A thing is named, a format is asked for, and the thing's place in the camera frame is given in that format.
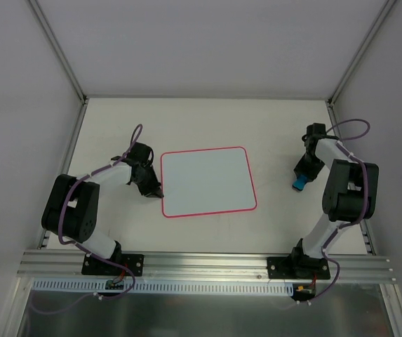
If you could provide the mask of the blue whiteboard eraser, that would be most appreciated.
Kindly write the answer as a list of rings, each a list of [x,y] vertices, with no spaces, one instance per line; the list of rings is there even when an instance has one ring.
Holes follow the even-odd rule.
[[[292,184],[292,188],[298,192],[301,192],[304,190],[305,185],[308,183],[308,177],[304,175],[299,175],[294,183]]]

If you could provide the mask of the pink-framed whiteboard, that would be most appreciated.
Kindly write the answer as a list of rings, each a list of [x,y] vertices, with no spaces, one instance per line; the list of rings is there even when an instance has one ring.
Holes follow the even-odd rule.
[[[160,158],[166,218],[253,211],[257,195],[242,146],[165,152]]]

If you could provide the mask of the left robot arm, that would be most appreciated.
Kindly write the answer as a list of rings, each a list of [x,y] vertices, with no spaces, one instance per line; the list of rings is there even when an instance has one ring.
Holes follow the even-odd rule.
[[[58,236],[62,245],[75,245],[98,259],[104,273],[113,275],[122,266],[121,245],[96,230],[101,196],[122,185],[134,184],[146,198],[164,198],[153,167],[154,151],[143,143],[132,143],[123,156],[108,165],[76,177],[59,175],[53,184],[41,218],[45,230]]]

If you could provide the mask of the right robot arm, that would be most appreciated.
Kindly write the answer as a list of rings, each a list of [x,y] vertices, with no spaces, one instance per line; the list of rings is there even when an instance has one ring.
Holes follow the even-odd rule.
[[[297,279],[329,279],[329,248],[343,232],[375,212],[380,169],[357,158],[337,136],[328,135],[325,124],[309,125],[302,141],[305,153],[294,168],[293,189],[303,191],[325,167],[329,175],[321,200],[323,214],[293,248],[287,258],[288,271]]]

